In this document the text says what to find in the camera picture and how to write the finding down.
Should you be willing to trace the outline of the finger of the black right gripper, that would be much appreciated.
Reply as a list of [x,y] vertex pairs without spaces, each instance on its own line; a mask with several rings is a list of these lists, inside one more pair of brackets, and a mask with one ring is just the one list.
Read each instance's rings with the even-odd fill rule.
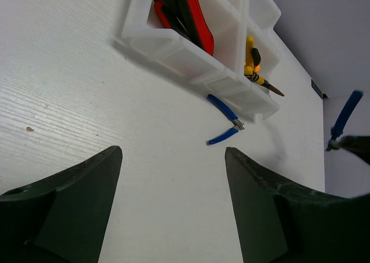
[[344,136],[338,141],[338,146],[353,153],[367,164],[370,163],[370,136]]

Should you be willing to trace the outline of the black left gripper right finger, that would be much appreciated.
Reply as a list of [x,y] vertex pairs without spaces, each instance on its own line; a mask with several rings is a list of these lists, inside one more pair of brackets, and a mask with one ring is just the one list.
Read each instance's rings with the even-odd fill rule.
[[244,262],[368,262],[369,195],[342,198],[225,151]]

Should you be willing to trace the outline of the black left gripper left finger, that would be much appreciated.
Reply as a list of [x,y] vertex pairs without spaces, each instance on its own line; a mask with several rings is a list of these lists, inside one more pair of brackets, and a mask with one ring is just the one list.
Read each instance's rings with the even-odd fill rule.
[[122,163],[110,146],[1,195],[1,262],[98,262]]

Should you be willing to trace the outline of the blue handled cutters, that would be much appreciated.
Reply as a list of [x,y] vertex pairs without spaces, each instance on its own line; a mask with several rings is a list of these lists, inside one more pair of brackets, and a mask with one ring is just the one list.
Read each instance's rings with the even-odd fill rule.
[[346,101],[344,107],[342,108],[335,124],[331,128],[331,137],[329,139],[326,151],[331,151],[334,142],[336,139],[343,134],[344,127],[353,113],[354,109],[358,105],[359,101],[363,96],[363,92],[360,90],[355,90],[349,96],[349,99]]

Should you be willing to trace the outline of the blue wire cutters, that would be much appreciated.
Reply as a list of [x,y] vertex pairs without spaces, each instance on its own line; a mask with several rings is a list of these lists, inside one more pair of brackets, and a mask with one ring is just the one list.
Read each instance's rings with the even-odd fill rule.
[[207,141],[206,144],[208,146],[224,142],[230,137],[244,130],[245,128],[244,122],[225,102],[223,102],[220,98],[218,98],[214,94],[208,94],[206,98],[208,102],[211,103],[224,116],[225,118],[224,122],[228,123],[227,129],[225,129],[222,133]]

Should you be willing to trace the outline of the yellow long nose pliers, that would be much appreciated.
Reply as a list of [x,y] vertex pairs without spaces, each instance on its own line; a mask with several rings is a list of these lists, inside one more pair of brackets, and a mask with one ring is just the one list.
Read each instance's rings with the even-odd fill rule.
[[246,38],[246,52],[245,52],[245,67],[244,74],[249,75],[260,71],[261,56],[257,48],[254,47],[254,38],[248,36]]

